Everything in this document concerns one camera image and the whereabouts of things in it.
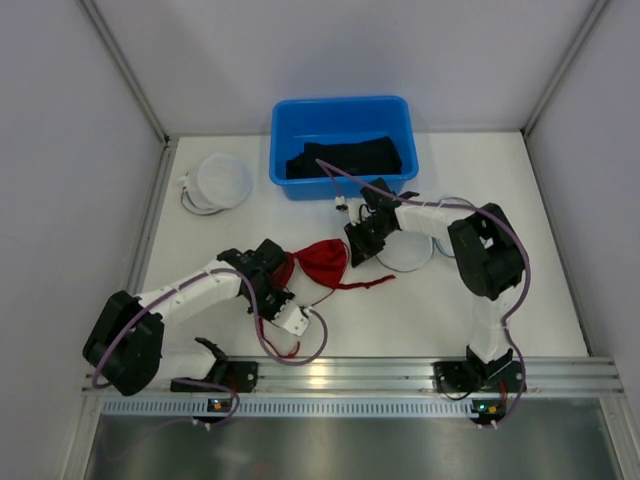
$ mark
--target red fabric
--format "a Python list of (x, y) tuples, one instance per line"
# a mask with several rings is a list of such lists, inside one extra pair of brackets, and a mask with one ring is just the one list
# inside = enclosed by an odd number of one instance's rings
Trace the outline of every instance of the red fabric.
[(371, 282), (357, 282), (343, 284), (340, 282), (349, 263), (348, 249), (344, 242), (338, 238), (323, 240), (313, 245), (298, 250), (295, 253), (287, 252), (287, 263), (273, 276), (278, 288), (284, 288), (295, 267), (295, 261), (302, 271), (314, 282), (333, 290), (351, 290), (352, 288), (370, 288), (380, 283), (392, 280), (395, 275), (373, 280)]

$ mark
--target blue plastic bin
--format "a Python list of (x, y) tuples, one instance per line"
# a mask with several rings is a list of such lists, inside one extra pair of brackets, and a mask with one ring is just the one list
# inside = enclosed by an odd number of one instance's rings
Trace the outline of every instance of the blue plastic bin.
[[(370, 182), (382, 176), (392, 190), (401, 193), (407, 180), (418, 174), (407, 102), (395, 96), (286, 100), (273, 108), (269, 176), (291, 200), (335, 198), (328, 177), (287, 180), (286, 162), (302, 153), (305, 142), (326, 145), (357, 143), (389, 136), (402, 159), (399, 175), (359, 177)], [(347, 197), (359, 197), (360, 185), (336, 177)]]

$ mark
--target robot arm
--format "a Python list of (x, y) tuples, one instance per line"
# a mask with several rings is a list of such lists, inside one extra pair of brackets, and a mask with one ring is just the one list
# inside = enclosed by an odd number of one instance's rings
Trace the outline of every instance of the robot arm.
[[(392, 193), (382, 179), (372, 184)], [(367, 188), (361, 193), (371, 214), (345, 226), (354, 267), (382, 251), (385, 238), (396, 230), (451, 242), (460, 276), (474, 295), (473, 333), (462, 367), (476, 377), (474, 385), (486, 384), (512, 362), (501, 319), (512, 305), (512, 292), (524, 271), (513, 240), (479, 213), (406, 205)], [(413, 192), (401, 195), (414, 196)], [(510, 226), (499, 206), (490, 203), (482, 209)]]
[(240, 272), (251, 283), (261, 318), (301, 336), (309, 325), (307, 315), (293, 303), (293, 293), (279, 290), (271, 280), (286, 261), (284, 251), (265, 240), (255, 251), (222, 252), (204, 268), (158, 290), (135, 297), (118, 292), (107, 301), (84, 346), (83, 356), (96, 367), (116, 336), (140, 315), (102, 369), (102, 375), (123, 395), (138, 393), (151, 382), (176, 377), (219, 383), (226, 355), (216, 345), (197, 338), (188, 348), (173, 349), (165, 337), (211, 305), (240, 295), (250, 299), (247, 286), (233, 271)]

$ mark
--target black fabric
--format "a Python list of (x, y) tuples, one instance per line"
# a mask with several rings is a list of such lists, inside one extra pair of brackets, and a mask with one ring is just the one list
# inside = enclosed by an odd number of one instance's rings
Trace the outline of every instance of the black fabric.
[(361, 143), (321, 145), (305, 143), (304, 152), (287, 162), (287, 179), (326, 177), (316, 159), (351, 175), (390, 175), (401, 173), (402, 160), (389, 137)]

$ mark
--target white table surface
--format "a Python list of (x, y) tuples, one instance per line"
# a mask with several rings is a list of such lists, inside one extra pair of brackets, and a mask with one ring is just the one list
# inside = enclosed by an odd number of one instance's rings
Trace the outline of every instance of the white table surface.
[[(511, 321), (513, 337), (527, 356), (584, 356), (569, 290), (542, 201), (519, 133), (416, 134), (420, 174), (406, 189), (437, 199), (457, 195), (483, 205), (499, 204), (531, 256), (533, 280), (523, 307)], [(295, 251), (327, 238), (344, 238), (347, 217), (333, 200), (293, 202), (268, 176), (269, 136), (184, 137), (175, 155), (144, 289), (179, 279), (228, 248), (256, 248), (270, 238)], [(245, 203), (212, 217), (197, 217), (180, 204), (177, 179), (214, 152), (244, 159), (254, 176)], [(371, 260), (349, 269), (343, 282), (374, 279), (388, 271)], [(317, 308), (329, 324), (325, 356), (419, 356), (464, 354), (471, 333), (471, 294), (455, 262), (437, 252), (422, 269), (369, 290), (338, 291)], [(310, 302), (326, 289), (294, 274), (290, 288)], [(230, 355), (264, 355), (247, 301), (215, 305), (182, 324), (181, 340), (205, 336)], [(315, 351), (321, 329), (312, 322), (301, 354)], [(271, 327), (267, 336), (286, 350), (293, 343)]]

